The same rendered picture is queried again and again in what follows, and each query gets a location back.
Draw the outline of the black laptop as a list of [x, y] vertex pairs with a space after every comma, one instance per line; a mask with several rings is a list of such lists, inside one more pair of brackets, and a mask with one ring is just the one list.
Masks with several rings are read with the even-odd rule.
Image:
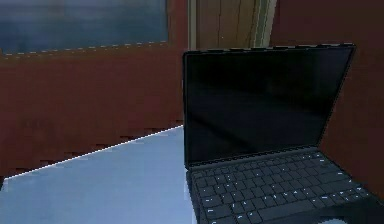
[[184, 53], [184, 165], [196, 224], [384, 224], [384, 200], [320, 150], [355, 49]]

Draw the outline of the pale blue table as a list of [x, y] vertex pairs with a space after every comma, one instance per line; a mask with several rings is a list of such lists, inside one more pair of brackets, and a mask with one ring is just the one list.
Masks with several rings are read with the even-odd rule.
[[5, 179], [0, 224], [197, 224], [183, 128]]

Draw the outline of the brown wooden room door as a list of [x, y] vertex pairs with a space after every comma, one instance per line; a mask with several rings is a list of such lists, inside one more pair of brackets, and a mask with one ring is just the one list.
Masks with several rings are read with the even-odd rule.
[[188, 0], [188, 48], [267, 47], [278, 0]]

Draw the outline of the blue glass window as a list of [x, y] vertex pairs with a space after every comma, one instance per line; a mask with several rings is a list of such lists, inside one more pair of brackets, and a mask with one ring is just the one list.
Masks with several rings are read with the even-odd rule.
[[0, 50], [166, 41], [169, 5], [168, 0], [0, 0]]

